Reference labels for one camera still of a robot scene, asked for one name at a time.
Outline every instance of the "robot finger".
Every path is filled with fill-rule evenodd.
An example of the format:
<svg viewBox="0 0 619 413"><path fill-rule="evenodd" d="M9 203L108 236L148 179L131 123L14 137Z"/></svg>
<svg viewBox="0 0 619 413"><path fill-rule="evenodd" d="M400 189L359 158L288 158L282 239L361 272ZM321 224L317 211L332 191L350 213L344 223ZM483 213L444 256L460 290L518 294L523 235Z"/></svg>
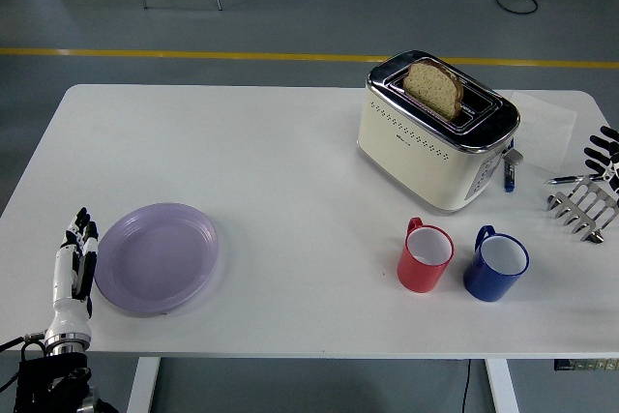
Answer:
<svg viewBox="0 0 619 413"><path fill-rule="evenodd" d="M608 126L602 126L600 128L600 131L606 137L610 137L611 139L614 139L617 142L619 142L619 133L616 130L609 128Z"/></svg>
<svg viewBox="0 0 619 413"><path fill-rule="evenodd" d="M591 137L589 137L589 140L596 144L598 147L602 147L606 151L608 150L608 146L610 145L610 142L608 142L606 139L602 139L601 137L597 137L596 135L592 135Z"/></svg>
<svg viewBox="0 0 619 413"><path fill-rule="evenodd" d="M585 147L584 153L587 157L591 157L592 159L597 160L598 162L601 162L602 165L604 166L610 165L610 158L605 157L597 150L593 150L593 149L590 149L589 147Z"/></svg>
<svg viewBox="0 0 619 413"><path fill-rule="evenodd" d="M619 143L618 142L610 142L608 144L608 154L610 155L610 160L613 163L619 162Z"/></svg>
<svg viewBox="0 0 619 413"><path fill-rule="evenodd" d="M594 162L593 160L586 160L585 163L589 168L593 169L596 173L602 175L606 173L606 168L601 166L599 163Z"/></svg>

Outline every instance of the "red mug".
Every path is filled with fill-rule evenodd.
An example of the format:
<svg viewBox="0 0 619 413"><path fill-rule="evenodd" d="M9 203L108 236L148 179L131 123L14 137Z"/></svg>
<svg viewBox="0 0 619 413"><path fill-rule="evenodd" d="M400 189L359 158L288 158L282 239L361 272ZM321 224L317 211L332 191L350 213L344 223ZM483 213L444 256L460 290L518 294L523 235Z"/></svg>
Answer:
<svg viewBox="0 0 619 413"><path fill-rule="evenodd" d="M399 281L415 292L429 292L453 256L454 242L445 231L413 218L399 258Z"/></svg>

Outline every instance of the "cream toaster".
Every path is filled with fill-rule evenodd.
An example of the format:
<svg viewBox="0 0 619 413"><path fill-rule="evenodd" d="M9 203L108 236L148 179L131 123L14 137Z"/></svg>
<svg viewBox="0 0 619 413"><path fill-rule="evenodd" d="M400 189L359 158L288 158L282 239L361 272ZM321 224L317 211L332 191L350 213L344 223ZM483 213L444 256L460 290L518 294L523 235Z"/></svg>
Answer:
<svg viewBox="0 0 619 413"><path fill-rule="evenodd" d="M447 121L406 94L402 81L411 63L429 59L461 81L461 111ZM505 158L520 116L506 99L436 57L403 52L368 76L359 147L378 165L434 207L454 212L476 198Z"/></svg>

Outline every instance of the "white table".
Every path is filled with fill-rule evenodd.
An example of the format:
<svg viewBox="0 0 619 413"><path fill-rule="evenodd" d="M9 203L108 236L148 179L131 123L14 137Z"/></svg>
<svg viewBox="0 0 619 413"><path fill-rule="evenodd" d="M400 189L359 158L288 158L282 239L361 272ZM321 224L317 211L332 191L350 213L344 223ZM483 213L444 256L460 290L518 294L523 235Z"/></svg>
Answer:
<svg viewBox="0 0 619 413"><path fill-rule="evenodd" d="M550 173L496 174L440 216L356 146L365 89L80 85L68 91L0 218L0 340L52 319L54 254L87 206L105 233L144 205L203 211L215 274L167 315L135 317L93 291L90 350L147 356L618 358L618 224L580 243L545 210ZM578 112L564 174L605 119L580 92L530 91ZM446 229L450 267L428 294L396 266L411 217ZM494 304L461 274L483 224L520 238L526 275Z"/></svg>

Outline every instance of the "ventilation holes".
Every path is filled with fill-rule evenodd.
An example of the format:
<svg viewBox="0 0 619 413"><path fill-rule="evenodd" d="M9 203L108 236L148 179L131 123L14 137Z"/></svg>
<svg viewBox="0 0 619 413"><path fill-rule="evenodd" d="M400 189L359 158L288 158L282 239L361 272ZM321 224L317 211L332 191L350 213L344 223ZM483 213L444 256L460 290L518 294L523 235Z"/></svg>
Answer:
<svg viewBox="0 0 619 413"><path fill-rule="evenodd" d="M435 154L437 157L442 158L444 161L447 161L449 159L449 154L441 151L440 149L437 149L436 147L434 147L434 144L430 144L427 140L423 139L420 135L416 135L413 130L404 126L402 123L398 121L396 117L389 114L389 112L385 111L385 109L381 108L376 103L372 102L370 103L369 106L372 109L376 110L376 113L378 113L380 116L382 116L383 118L386 118L387 121L390 122L392 125L398 127L400 131L403 131L405 135L410 136L413 142L422 144L424 148L428 149L430 152Z"/></svg>

